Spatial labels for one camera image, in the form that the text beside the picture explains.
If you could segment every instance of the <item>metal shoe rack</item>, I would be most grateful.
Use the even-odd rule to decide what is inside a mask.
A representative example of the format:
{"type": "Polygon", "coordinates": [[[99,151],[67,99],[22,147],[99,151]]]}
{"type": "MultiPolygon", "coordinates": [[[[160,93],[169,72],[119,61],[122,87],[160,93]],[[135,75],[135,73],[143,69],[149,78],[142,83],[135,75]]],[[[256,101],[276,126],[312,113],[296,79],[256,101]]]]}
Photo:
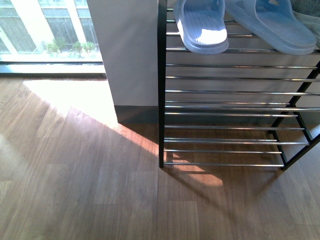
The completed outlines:
{"type": "Polygon", "coordinates": [[[241,47],[243,43],[262,40],[253,33],[232,32],[232,29],[239,29],[241,26],[234,20],[225,18],[230,48],[220,54],[202,56],[204,61],[194,63],[192,61],[196,61],[199,54],[189,52],[182,42],[178,43],[178,46],[171,46],[181,41],[178,30],[175,30],[176,24],[172,12],[173,9],[168,8],[167,0],[158,0],[160,168],[168,165],[266,166],[285,170],[319,143],[320,134],[312,136],[303,115],[319,113],[320,108],[299,106],[298,101],[303,104],[305,102],[303,98],[307,98],[313,103],[320,103],[320,91],[315,88],[318,92],[314,92],[310,87],[311,84],[312,86],[320,84],[320,79],[317,78],[320,73],[320,62],[318,62],[320,50],[315,50],[306,56],[288,56],[270,47],[255,49],[241,47]],[[230,63],[232,59],[230,55],[235,56],[234,58],[240,63],[230,63]],[[255,60],[247,64],[245,60],[250,58],[255,60]],[[252,64],[252,62],[263,63],[264,58],[267,59],[267,64],[252,64]],[[305,60],[310,58],[315,64],[312,66],[301,64],[308,62],[305,60]],[[307,74],[304,77],[296,77],[301,71],[307,74]],[[267,86],[274,87],[271,87],[271,90],[265,88],[261,90],[257,87],[266,83],[269,84],[267,86]],[[290,125],[284,125],[284,120],[291,120],[290,125]],[[206,138],[208,135],[202,134],[205,132],[216,132],[218,137],[206,138]],[[230,138],[230,132],[240,134],[230,138]],[[249,138],[253,132],[258,133],[259,137],[264,136],[265,139],[249,138]],[[293,140],[281,140],[282,133],[292,136],[293,140]],[[302,138],[294,137],[297,133],[302,138]],[[286,152],[290,146],[299,148],[288,157],[286,152]],[[201,161],[201,157],[195,157],[196,160],[190,161],[173,160],[173,155],[183,154],[192,157],[209,154],[215,161],[201,161]],[[262,159],[265,159],[265,156],[273,156],[278,162],[271,164],[263,161],[259,163],[233,161],[238,155],[243,154],[254,161],[260,156],[263,156],[262,159]],[[217,159],[213,155],[228,157],[217,159]]]}

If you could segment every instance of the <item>baseboard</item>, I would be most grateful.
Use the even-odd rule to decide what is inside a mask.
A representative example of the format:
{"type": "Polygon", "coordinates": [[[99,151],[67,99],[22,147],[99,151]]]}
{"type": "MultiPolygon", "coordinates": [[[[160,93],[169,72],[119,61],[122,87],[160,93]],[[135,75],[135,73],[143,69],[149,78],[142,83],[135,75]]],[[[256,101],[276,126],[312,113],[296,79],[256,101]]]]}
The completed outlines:
{"type": "Polygon", "coordinates": [[[114,106],[120,124],[156,124],[158,123],[157,106],[114,106]]]}

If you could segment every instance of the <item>glass window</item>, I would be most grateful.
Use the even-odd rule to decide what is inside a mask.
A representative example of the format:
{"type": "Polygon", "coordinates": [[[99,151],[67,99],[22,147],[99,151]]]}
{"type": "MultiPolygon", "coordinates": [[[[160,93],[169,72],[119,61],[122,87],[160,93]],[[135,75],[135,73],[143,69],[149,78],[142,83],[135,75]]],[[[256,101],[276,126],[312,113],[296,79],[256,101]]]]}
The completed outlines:
{"type": "Polygon", "coordinates": [[[8,50],[5,43],[0,38],[0,54],[9,54],[9,53],[10,53],[10,51],[8,50]]]}
{"type": "Polygon", "coordinates": [[[87,0],[25,3],[0,0],[0,61],[102,62],[87,0]]]}
{"type": "Polygon", "coordinates": [[[74,0],[74,3],[77,8],[79,8],[79,7],[87,8],[88,7],[87,0],[74,0]]]}
{"type": "Polygon", "coordinates": [[[31,54],[36,45],[13,7],[0,7],[0,27],[19,54],[31,54]]]}
{"type": "Polygon", "coordinates": [[[65,0],[39,0],[41,7],[65,7],[65,0]]]}

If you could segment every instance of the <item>floor plank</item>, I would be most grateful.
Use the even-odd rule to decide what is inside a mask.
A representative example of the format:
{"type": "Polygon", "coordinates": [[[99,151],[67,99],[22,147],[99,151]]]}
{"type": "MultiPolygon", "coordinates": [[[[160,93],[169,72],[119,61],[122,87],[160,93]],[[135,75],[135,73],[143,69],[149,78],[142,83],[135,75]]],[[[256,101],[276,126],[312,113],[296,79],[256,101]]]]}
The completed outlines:
{"type": "MultiPolygon", "coordinates": [[[[108,81],[90,81],[0,78],[1,240],[320,239],[320,145],[286,171],[160,169],[157,124],[115,124],[108,81]],[[44,86],[49,97],[40,92],[44,86]],[[92,101],[86,89],[96,94],[92,101]],[[55,101],[59,90],[61,99],[55,101]],[[103,114],[95,115],[91,106],[103,114]]],[[[243,134],[191,136],[269,137],[243,134]]],[[[168,160],[275,163],[279,158],[171,153],[168,160]]]]}

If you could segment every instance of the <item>slipper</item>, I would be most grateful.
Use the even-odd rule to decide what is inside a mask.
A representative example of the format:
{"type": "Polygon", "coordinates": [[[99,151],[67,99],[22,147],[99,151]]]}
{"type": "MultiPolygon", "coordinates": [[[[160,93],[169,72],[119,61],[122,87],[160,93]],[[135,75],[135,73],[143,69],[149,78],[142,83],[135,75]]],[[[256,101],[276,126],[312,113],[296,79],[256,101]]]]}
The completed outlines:
{"type": "Polygon", "coordinates": [[[294,16],[290,0],[225,0],[225,11],[279,52],[306,55],[316,37],[294,16]]]}
{"type": "Polygon", "coordinates": [[[224,0],[177,0],[173,13],[181,39],[191,52],[218,54],[229,47],[224,0]]]}
{"type": "Polygon", "coordinates": [[[299,12],[293,11],[296,19],[298,19],[303,25],[305,25],[314,34],[317,43],[316,46],[320,49],[320,17],[305,15],[299,12]]]}

